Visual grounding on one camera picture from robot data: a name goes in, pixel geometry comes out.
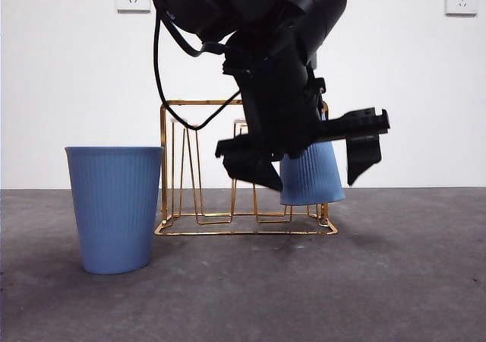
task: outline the gold wire rack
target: gold wire rack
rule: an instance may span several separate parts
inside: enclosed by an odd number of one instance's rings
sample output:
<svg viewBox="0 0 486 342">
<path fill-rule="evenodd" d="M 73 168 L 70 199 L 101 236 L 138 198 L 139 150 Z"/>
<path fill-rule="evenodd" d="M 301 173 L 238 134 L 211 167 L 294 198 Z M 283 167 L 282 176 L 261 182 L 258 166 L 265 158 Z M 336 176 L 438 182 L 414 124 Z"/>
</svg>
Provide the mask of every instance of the gold wire rack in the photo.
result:
<svg viewBox="0 0 486 342">
<path fill-rule="evenodd" d="M 170 100 L 169 105 L 173 106 L 217 106 L 222 105 L 225 100 Z M 241 105 L 241 100 L 234 100 L 231 105 Z M 326 116 L 328 115 L 327 105 L 324 107 Z M 237 134 L 237 127 L 239 126 L 239 132 L 246 126 L 241 121 L 235 121 L 233 134 Z M 162 220 L 159 226 L 155 230 L 155 234 L 158 236 L 248 236 L 248 235 L 295 235 L 295 236 L 311 236 L 311 235 L 335 235 L 339 231 L 337 227 L 331 222 L 329 218 L 329 205 L 328 204 L 316 204 L 315 213 L 312 212 L 314 206 L 308 205 L 307 211 L 295 212 L 295 207 L 284 206 L 280 212 L 263 212 L 258 206 L 257 188 L 253 184 L 252 198 L 253 209 L 247 212 L 235 211 L 235 205 L 237 200 L 237 180 L 232 180 L 231 188 L 231 202 L 229 211 L 221 213 L 208 213 L 204 203 L 204 192 L 201 176 L 201 161 L 200 161 L 200 142 L 197 131 L 194 131 L 195 151 L 197 161 L 197 174 L 194 173 L 194 157 L 193 148 L 191 144 L 190 134 L 193 131 L 189 131 L 187 128 L 183 128 L 182 132 L 182 151 L 181 151 L 181 170 L 178 187 L 178 210 L 175 209 L 175 120 L 172 120 L 172 135 L 170 143 L 167 138 L 167 115 L 164 105 L 160 107 L 160 139 L 161 145 L 167 148 L 169 145 L 172 149 L 171 152 L 171 187 L 168 187 L 168 155 L 167 150 L 164 150 L 163 166 L 162 166 L 162 207 L 160 209 Z M 191 176 L 191 192 L 194 202 L 194 211 L 185 213 L 182 211 L 182 192 L 183 192 L 183 178 L 184 178 L 184 164 L 186 158 L 185 148 L 188 149 L 188 159 Z M 168 193 L 170 192 L 170 209 Z M 305 216 L 315 220 L 315 229 L 313 230 L 205 230 L 205 226 L 228 226 L 234 222 L 236 217 L 254 217 L 259 225 L 278 225 L 289 224 L 296 216 Z M 184 218 L 194 218 L 195 224 L 200 227 L 200 230 L 196 232 L 184 231 L 184 232 L 170 232 L 175 223 L 182 222 Z"/>
</svg>

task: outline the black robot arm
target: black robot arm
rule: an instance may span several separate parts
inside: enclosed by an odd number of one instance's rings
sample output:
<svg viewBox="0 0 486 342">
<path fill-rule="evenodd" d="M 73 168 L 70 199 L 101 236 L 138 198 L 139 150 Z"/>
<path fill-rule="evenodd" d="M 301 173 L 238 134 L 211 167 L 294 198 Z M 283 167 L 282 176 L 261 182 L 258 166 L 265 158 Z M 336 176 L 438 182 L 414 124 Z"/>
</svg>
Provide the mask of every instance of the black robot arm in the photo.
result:
<svg viewBox="0 0 486 342">
<path fill-rule="evenodd" d="M 379 134 L 390 127 L 386 111 L 359 110 L 322 122 L 318 110 L 325 87 L 310 61 L 347 0 L 153 1 L 158 19 L 187 54 L 226 56 L 223 72 L 235 78 L 248 122 L 247 135 L 221 141 L 216 150 L 232 178 L 281 190 L 271 163 L 284 154 L 300 157 L 318 141 L 346 139 L 350 185 L 381 160 Z M 202 48 L 191 47 L 178 28 L 197 34 Z"/>
</svg>

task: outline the black cable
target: black cable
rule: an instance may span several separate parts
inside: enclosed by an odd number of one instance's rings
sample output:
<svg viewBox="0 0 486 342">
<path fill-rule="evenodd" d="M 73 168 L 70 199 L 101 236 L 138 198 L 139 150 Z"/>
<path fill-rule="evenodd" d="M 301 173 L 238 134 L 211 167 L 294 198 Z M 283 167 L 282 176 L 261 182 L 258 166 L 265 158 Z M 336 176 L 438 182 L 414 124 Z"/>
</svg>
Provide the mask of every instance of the black cable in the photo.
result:
<svg viewBox="0 0 486 342">
<path fill-rule="evenodd" d="M 157 13 L 156 22 L 155 22 L 155 34 L 153 38 L 153 69 L 155 71 L 155 80 L 157 82 L 157 90 L 159 91 L 160 99 L 162 103 L 166 107 L 167 111 L 177 119 L 184 127 L 191 129 L 193 131 L 200 131 L 202 128 L 206 127 L 218 114 L 220 114 L 239 94 L 240 91 L 237 91 L 224 104 L 218 108 L 206 121 L 201 125 L 190 125 L 188 124 L 183 118 L 181 118 L 169 105 L 167 102 L 166 97 L 164 96 L 163 89 L 162 89 L 162 82 L 160 81 L 160 70 L 159 70 L 159 38 L 160 38 L 160 15 Z"/>
</svg>

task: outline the blue paper cup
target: blue paper cup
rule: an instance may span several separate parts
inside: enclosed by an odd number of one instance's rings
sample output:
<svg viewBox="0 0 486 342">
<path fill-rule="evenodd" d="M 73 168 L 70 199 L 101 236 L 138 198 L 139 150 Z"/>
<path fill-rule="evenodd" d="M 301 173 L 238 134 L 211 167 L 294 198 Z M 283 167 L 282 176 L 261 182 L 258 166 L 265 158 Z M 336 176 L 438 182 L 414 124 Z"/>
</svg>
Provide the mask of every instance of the blue paper cup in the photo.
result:
<svg viewBox="0 0 486 342">
<path fill-rule="evenodd" d="M 345 198 L 330 142 L 312 144 L 297 160 L 285 155 L 280 161 L 280 177 L 280 204 L 324 204 Z"/>
<path fill-rule="evenodd" d="M 122 274 L 150 261 L 161 147 L 66 147 L 84 269 Z"/>
</svg>

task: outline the metal wire frame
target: metal wire frame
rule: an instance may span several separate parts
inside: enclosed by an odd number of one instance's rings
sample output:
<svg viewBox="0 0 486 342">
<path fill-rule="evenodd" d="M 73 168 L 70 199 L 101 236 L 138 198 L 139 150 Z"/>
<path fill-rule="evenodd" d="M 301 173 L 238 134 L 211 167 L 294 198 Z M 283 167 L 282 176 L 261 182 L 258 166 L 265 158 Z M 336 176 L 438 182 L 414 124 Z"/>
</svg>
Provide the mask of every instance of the metal wire frame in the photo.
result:
<svg viewBox="0 0 486 342">
<path fill-rule="evenodd" d="M 169 105 L 221 105 L 225 100 L 170 100 Z M 241 100 L 235 100 L 232 105 L 241 105 Z M 326 117 L 328 115 L 328 108 L 325 105 L 325 113 Z M 236 123 L 234 127 L 234 135 L 236 135 Z M 166 148 L 167 145 L 167 131 L 166 131 L 166 108 L 164 105 L 160 107 L 160 138 L 161 138 L 161 145 Z M 197 154 L 197 189 L 196 189 L 196 181 L 194 176 L 194 161 L 193 161 L 193 154 L 191 148 L 191 137 L 190 131 L 186 128 L 183 128 L 182 132 L 182 153 L 181 153 L 181 175 L 180 175 L 180 182 L 179 182 L 179 199 L 178 199 L 178 212 L 175 212 L 175 121 L 172 121 L 172 138 L 171 138 L 171 147 L 172 147 L 172 168 L 171 168 L 171 214 L 169 215 L 169 206 L 168 206 L 168 199 L 167 199 L 167 151 L 164 150 L 164 158 L 163 158 L 163 167 L 162 167 L 162 178 L 163 178 L 163 188 L 162 188 L 162 207 L 161 207 L 161 215 L 162 221 L 160 225 L 157 227 L 155 234 L 159 236 L 216 236 L 216 235 L 333 235 L 337 234 L 339 231 L 336 226 L 330 221 L 329 219 L 329 205 L 328 204 L 318 204 L 316 205 L 316 213 L 311 213 L 311 207 L 307 206 L 307 212 L 305 213 L 296 213 L 294 212 L 294 207 L 292 206 L 285 206 L 281 213 L 264 213 L 260 212 L 258 209 L 258 202 L 257 202 L 257 189 L 256 186 L 253 185 L 253 211 L 252 212 L 235 212 L 235 203 L 236 203 L 236 195 L 237 195 L 237 181 L 232 180 L 232 195 L 231 195 L 231 206 L 230 211 L 225 213 L 207 213 L 204 207 L 204 195 L 202 189 L 202 176 L 201 176 L 201 166 L 200 166 L 200 151 L 199 151 L 199 137 L 197 131 L 195 132 L 195 143 L 196 143 L 196 154 Z M 184 178 L 184 163 L 185 163 L 185 147 L 187 145 L 188 148 L 188 156 L 189 156 L 189 166 L 191 170 L 191 190 L 194 199 L 194 213 L 182 213 L 182 189 L 183 189 L 183 178 Z M 217 224 L 230 224 L 234 217 L 240 216 L 254 216 L 256 221 L 260 224 L 265 223 L 291 223 L 293 217 L 299 215 L 305 215 L 311 218 L 314 218 L 317 222 L 319 227 L 326 228 L 325 231 L 323 230 L 303 230 L 303 231 L 226 231 L 220 230 L 215 232 L 166 232 L 166 230 L 172 227 L 175 221 L 182 217 L 194 217 L 196 220 L 196 224 L 199 226 L 206 226 L 206 225 L 217 225 Z M 202 221 L 202 217 L 226 217 L 227 220 L 214 220 L 214 221 Z M 279 219 L 274 220 L 262 220 L 261 217 L 278 217 Z"/>
</svg>

